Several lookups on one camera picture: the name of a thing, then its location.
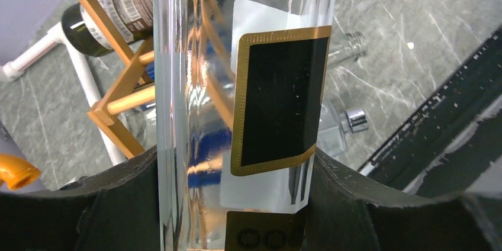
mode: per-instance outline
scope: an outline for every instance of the wine rack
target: wine rack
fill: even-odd
[[[98,0],[78,1],[125,64],[105,96],[91,107],[87,115],[127,158],[132,158],[144,152],[144,147],[118,119],[118,115],[155,100],[155,86],[146,73],[146,66],[153,62],[153,39],[145,40],[133,52]],[[144,85],[143,89],[133,92],[138,84]]]
[[[146,66],[153,62],[153,39],[144,41],[139,49],[133,52],[98,0],[79,0],[79,2],[125,64],[125,68],[103,99],[91,107],[88,116],[127,158],[132,158],[144,152],[144,148],[118,119],[118,115],[155,100],[155,85],[146,73]],[[193,26],[178,50],[183,51],[192,47],[191,65],[201,67],[210,43],[222,61],[227,77],[235,81],[236,76],[230,67],[230,53],[223,46],[213,25],[215,23],[221,26],[225,23],[217,1],[193,0],[193,3],[194,17],[200,22],[200,26]],[[211,73],[202,77],[202,73],[196,68],[192,73],[196,75],[193,78],[204,80],[203,85],[213,106],[229,129],[232,129],[234,101],[226,96],[221,83]]]

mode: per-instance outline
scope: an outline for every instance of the bottle lying on side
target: bottle lying on side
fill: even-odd
[[[188,1],[188,8],[193,9]],[[153,0],[98,0],[128,44],[153,35]],[[61,24],[73,47],[87,56],[104,56],[113,48],[81,4],[67,8]]]

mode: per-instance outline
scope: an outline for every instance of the silver bottle cap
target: silver bottle cap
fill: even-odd
[[[347,124],[352,133],[358,133],[369,129],[368,119],[362,108],[345,110],[345,117],[347,118]]]

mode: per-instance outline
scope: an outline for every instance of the orange pipe fitting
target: orange pipe fitting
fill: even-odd
[[[0,153],[0,186],[5,182],[10,190],[17,190],[33,183],[40,174],[30,162]]]

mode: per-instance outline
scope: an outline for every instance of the gray marble surface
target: gray marble surface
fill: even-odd
[[[502,0],[337,0],[333,35],[360,31],[369,50],[327,73],[324,97],[370,122],[339,160],[360,167],[501,23]]]
[[[65,0],[40,38],[76,0]],[[363,107],[369,131],[347,135],[339,160],[358,168],[371,153],[502,22],[502,0],[337,0],[334,37],[362,32],[368,57],[327,72],[324,98],[338,111]],[[89,59],[103,93],[120,70],[116,54]],[[111,166],[98,129],[62,46],[13,83],[0,83],[0,120],[49,189]],[[128,114],[141,142],[155,142],[141,114]]]

